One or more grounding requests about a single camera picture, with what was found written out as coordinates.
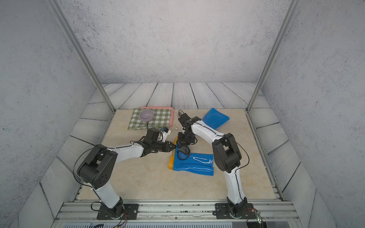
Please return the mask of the green checkered cloth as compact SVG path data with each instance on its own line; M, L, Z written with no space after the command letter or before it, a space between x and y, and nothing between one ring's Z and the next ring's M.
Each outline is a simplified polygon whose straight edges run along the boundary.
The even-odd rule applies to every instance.
M128 125L128 130L168 127L171 114L171 109L135 108Z

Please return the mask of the right aluminium frame post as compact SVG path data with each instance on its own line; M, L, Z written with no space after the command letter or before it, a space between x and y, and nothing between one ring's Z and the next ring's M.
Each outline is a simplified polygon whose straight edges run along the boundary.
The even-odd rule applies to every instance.
M256 102L257 97L259 96L259 92L262 89L265 80L267 79L268 75L269 75L269 71L275 61L275 58L277 56L277 53L280 49L281 43L283 42L286 33L288 32L289 26L291 24L291 21L295 15L295 12L298 8L298 4L299 4L299 0L292 0L290 2L289 8L287 10L287 13L284 17L283 23L278 31L278 34L276 36L275 42L272 46L272 49L270 51L269 57L264 65L264 68L259 76L259 79L256 83L256 87L254 89L253 95L250 99L250 102L248 104L248 107L246 109L246 111L249 113L252 109L253 106Z

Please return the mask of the grey blue cleaning cloth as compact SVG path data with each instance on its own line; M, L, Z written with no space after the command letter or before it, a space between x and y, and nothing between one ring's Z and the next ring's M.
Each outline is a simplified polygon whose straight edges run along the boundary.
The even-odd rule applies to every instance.
M190 156L190 153L191 153L191 151L190 151L189 147L186 145L183 145L182 147L177 148L177 158L179 160L182 160L182 161L187 160Z

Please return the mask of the pink tray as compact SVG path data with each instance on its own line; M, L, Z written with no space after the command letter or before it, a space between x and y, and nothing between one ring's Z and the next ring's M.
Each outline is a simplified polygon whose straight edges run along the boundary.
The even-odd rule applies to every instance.
M174 110L174 108L173 107L161 107L161 106L152 106L152 107L147 107L147 106L145 106L145 107L142 107L143 109L168 109L168 110L170 110L171 111L171 113L170 113L170 120L169 120L169 127L171 127L172 125L173 125L173 122L174 122L174 112L175 112L175 110Z

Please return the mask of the purple bowl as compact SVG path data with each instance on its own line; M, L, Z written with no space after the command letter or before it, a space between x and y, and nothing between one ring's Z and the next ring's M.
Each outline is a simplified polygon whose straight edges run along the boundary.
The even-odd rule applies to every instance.
M154 111L152 109L142 109L139 113L139 119L143 122L152 121L154 118Z

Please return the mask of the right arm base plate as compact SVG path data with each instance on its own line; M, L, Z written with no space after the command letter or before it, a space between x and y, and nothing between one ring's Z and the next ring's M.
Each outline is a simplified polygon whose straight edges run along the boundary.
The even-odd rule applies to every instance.
M243 209L240 212L236 213L236 215L233 214L233 209L230 208L228 203L216 203L213 215L217 219L250 220L257 218L256 210L254 209L253 204L251 203L248 203L245 206L243 206Z

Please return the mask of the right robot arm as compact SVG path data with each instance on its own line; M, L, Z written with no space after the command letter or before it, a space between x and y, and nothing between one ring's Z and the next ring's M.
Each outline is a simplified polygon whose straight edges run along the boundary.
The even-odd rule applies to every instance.
M179 132L177 137L177 157L183 160L189 157L189 145L195 144L196 136L211 144L215 164L225 177L229 212L232 217L239 217L247 206L247 199L239 179L242 156L234 136L220 133L199 117L191 118L186 113L180 114L178 121L183 131Z

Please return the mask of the left aluminium frame post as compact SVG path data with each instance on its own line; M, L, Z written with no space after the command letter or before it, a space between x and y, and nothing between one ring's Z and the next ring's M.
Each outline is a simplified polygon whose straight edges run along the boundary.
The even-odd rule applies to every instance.
M72 47L74 48L77 56L79 57L81 63L85 67L88 75L92 79L93 83L95 84L96 88L98 89L99 93L101 94L102 98L106 102L107 106L114 114L116 112L116 108L112 104L109 96L107 95L104 87L102 86L95 70L93 69L90 61L88 60L80 42L78 41L75 33L73 32L67 18L65 17L59 3L56 0L47 0L46 1L48 6L50 7L51 11L53 12L56 20L58 21L59 25L61 26L63 32L65 33L66 37L70 41Z

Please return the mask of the blue rubber boot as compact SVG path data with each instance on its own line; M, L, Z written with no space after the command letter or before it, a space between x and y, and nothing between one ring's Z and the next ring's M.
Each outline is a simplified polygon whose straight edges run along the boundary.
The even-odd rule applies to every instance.
M187 160L179 160L177 158L177 148L173 151L173 155L170 158L168 169L173 171L187 171L190 173L213 176L213 155L212 154L197 154L190 153Z
M202 119L202 121L214 130L229 121L229 117L212 108Z

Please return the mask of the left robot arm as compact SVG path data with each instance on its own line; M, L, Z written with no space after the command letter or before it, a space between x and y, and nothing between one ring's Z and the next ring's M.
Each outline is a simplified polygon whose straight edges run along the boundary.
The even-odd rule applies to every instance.
M131 141L129 145L106 147L98 144L90 152L77 169L77 175L89 183L93 191L101 200L101 205L114 210L123 204L120 196L115 192L110 178L116 163L132 158L145 157L151 153L169 153L176 145L167 140L171 134L168 128L147 129L146 135L138 141Z

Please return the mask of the aluminium frame post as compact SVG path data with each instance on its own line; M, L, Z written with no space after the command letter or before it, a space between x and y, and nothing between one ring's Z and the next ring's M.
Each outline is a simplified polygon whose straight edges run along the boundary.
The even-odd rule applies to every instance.
M259 96L259 92L262 89L265 80L267 79L268 75L269 75L269 71L275 61L275 58L277 56L277 53L280 49L281 43L283 42L286 33L288 32L289 26L291 24L291 21L295 15L295 12L298 8L298 4L299 4L299 0L292 0L290 2L289 8L287 10L287 13L284 17L283 23L278 31L278 34L276 36L275 42L272 46L272 49L270 51L269 57L264 65L264 68L259 76L259 79L256 83L256 87L254 89L253 95L250 99L250 102L248 104L248 107L246 109L246 111L249 113L252 109L253 106L256 102L257 97Z
M104 87L102 86L95 70L93 69L90 61L88 60L80 42L78 41L75 33L73 32L67 18L65 17L59 3L56 0L47 0L46 1L48 6L50 7L51 11L53 12L56 20L58 21L59 25L61 26L63 32L65 33L66 37L70 41L72 47L74 48L77 56L79 57L81 63L85 67L88 75L92 79L93 83L95 84L96 88L98 89L99 93L101 94L102 98L106 102L107 106L114 114L116 112L116 108L112 104L109 96L107 95Z

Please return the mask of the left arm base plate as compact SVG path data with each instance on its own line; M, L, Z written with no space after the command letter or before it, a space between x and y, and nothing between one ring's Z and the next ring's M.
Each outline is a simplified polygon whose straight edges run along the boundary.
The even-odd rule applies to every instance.
M103 203L98 210L97 220L136 220L139 204L118 204L110 209Z

